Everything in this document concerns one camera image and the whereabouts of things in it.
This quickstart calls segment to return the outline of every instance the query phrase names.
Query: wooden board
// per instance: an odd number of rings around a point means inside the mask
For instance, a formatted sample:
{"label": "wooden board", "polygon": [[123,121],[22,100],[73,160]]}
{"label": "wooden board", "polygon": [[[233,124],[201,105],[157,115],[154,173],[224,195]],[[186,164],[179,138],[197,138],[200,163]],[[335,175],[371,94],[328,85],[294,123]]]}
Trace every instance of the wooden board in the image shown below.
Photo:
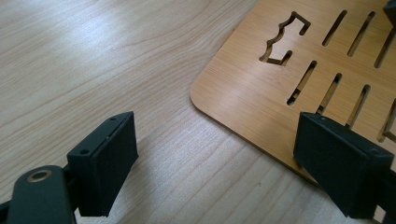
{"label": "wooden board", "polygon": [[193,83],[193,103],[308,177],[292,157],[301,111],[395,153],[396,50],[386,3],[261,0]]}

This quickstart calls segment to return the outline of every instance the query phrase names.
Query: bamboo board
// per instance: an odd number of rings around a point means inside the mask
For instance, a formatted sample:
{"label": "bamboo board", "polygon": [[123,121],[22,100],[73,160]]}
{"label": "bamboo board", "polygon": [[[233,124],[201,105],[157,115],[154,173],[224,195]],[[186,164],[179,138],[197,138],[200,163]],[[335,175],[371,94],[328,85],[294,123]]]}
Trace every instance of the bamboo board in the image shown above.
{"label": "bamboo board", "polygon": [[383,1],[261,0],[191,87],[195,106],[297,173],[299,113],[396,153],[394,31]]}

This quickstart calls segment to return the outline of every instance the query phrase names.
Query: light wood surface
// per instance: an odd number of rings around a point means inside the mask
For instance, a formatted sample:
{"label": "light wood surface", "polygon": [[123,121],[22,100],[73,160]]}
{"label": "light wood surface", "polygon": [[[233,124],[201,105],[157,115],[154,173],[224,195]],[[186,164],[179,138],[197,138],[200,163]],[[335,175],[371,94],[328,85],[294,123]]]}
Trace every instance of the light wood surface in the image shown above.
{"label": "light wood surface", "polygon": [[292,153],[301,111],[346,124],[395,153],[396,48],[387,2],[259,1],[193,83],[193,103],[308,178]]}
{"label": "light wood surface", "polygon": [[140,158],[110,217],[80,223],[366,223],[191,103],[192,82],[255,4],[1,1],[0,201],[133,110]]}

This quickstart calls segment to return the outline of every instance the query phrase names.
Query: black object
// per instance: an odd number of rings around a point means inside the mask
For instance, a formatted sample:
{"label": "black object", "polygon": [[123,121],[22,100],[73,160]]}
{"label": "black object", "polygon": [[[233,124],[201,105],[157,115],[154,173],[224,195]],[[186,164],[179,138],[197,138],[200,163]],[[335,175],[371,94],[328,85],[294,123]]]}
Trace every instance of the black object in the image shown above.
{"label": "black object", "polygon": [[10,202],[0,204],[0,223],[76,223],[108,216],[138,155],[134,113],[105,120],[67,154],[68,164],[43,166],[21,176]]}
{"label": "black object", "polygon": [[396,219],[393,154],[332,119],[301,113],[294,158],[329,194],[345,216],[373,218],[377,205]]}
{"label": "black object", "polygon": [[393,27],[396,27],[396,0],[388,1],[387,5],[384,7],[384,11]]}

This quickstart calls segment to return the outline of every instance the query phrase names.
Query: wooden table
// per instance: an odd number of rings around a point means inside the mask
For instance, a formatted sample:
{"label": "wooden table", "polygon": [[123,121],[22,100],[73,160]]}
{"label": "wooden table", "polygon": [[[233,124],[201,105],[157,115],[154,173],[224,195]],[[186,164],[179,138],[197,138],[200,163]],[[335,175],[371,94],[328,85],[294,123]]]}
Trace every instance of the wooden table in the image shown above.
{"label": "wooden table", "polygon": [[110,217],[80,223],[367,223],[192,105],[191,83],[256,2],[2,1],[0,201],[133,110],[140,158]]}

